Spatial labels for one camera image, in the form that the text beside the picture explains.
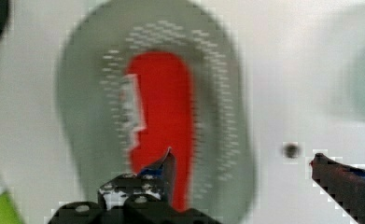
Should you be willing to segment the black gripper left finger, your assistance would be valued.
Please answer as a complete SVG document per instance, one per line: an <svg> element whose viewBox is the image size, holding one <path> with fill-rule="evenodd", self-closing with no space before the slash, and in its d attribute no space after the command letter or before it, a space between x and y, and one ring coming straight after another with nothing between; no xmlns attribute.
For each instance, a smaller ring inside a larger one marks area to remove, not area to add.
<svg viewBox="0 0 365 224"><path fill-rule="evenodd" d="M175 156L163 156L138 173L118 175L97 191L96 203L61 206L48 224L221 224L197 210L176 211Z"/></svg>

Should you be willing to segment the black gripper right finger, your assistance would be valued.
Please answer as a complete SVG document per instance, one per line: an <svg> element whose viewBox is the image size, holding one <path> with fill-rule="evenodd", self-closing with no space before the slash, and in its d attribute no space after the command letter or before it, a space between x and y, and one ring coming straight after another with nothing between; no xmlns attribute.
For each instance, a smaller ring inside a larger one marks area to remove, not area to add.
<svg viewBox="0 0 365 224"><path fill-rule="evenodd" d="M310 161L312 179L358 224L365 224L365 169L316 153Z"/></svg>

